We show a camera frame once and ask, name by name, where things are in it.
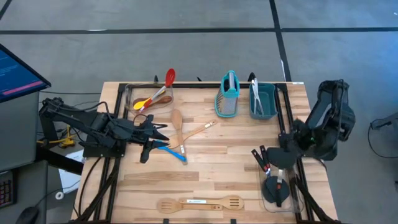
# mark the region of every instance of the wooden spatula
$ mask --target wooden spatula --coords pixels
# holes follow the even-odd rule
[[[163,198],[157,202],[157,210],[160,213],[174,213],[181,210],[210,210],[210,211],[222,211],[223,207],[221,205],[183,205],[178,201],[171,198]]]
[[[192,131],[190,131],[188,133],[182,134],[182,138],[185,141],[185,140],[187,140],[187,138],[193,136],[194,134],[198,134],[199,132],[204,131],[204,130],[206,130],[206,129],[208,129],[208,128],[212,127],[213,125],[216,125],[216,124],[217,124],[217,120],[216,119],[211,120],[211,121],[207,122],[205,125],[201,125],[200,127],[197,127],[196,129],[194,129],[194,130],[192,130]],[[169,146],[167,146],[169,149],[174,149],[175,147],[179,146],[178,136],[176,134],[171,136],[171,137],[169,137],[169,139],[170,139],[169,140]]]
[[[178,144],[180,145],[181,153],[186,159],[188,159],[187,152],[185,152],[184,149],[184,139],[182,137],[182,115],[181,112],[177,109],[174,109],[172,111],[172,123],[175,130],[177,131]]]
[[[241,197],[230,195],[222,199],[190,199],[180,198],[178,200],[181,204],[205,204],[205,205],[222,205],[230,210],[239,210],[244,206],[244,201]]]

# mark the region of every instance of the keyboard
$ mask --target keyboard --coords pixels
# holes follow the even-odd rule
[[[0,174],[0,208],[16,203],[14,172],[7,171]]]

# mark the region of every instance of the gray floor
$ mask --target gray floor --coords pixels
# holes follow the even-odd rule
[[[398,2],[377,0],[276,0],[282,27],[398,27]],[[12,0],[0,30],[273,27],[268,1]],[[293,81],[305,82],[310,104],[324,80],[344,78],[356,126],[338,157],[327,162],[340,220],[397,223],[398,159],[382,159],[368,146],[369,122],[398,111],[398,32],[283,34]],[[0,35],[0,43],[52,83],[52,91],[101,91],[104,81],[148,81],[168,68],[177,80],[282,81],[274,33]],[[41,94],[40,98],[53,97]],[[62,96],[73,105],[98,96]],[[375,150],[398,156],[391,127],[371,133]],[[59,187],[50,169],[49,190]],[[49,199],[47,221],[65,222],[74,194]]]

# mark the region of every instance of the white label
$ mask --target white label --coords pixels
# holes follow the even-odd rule
[[[187,203],[206,203],[206,200],[193,200],[193,199],[188,199]]]

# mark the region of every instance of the metal tongs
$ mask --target metal tongs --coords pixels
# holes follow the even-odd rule
[[[261,104],[261,100],[260,100],[260,96],[259,96],[259,82],[257,81],[257,78],[254,78],[251,80],[251,88],[253,89],[253,93],[254,93],[254,114],[257,113],[257,102],[260,106],[260,111],[261,114],[264,114],[264,110],[262,109],[262,104]]]

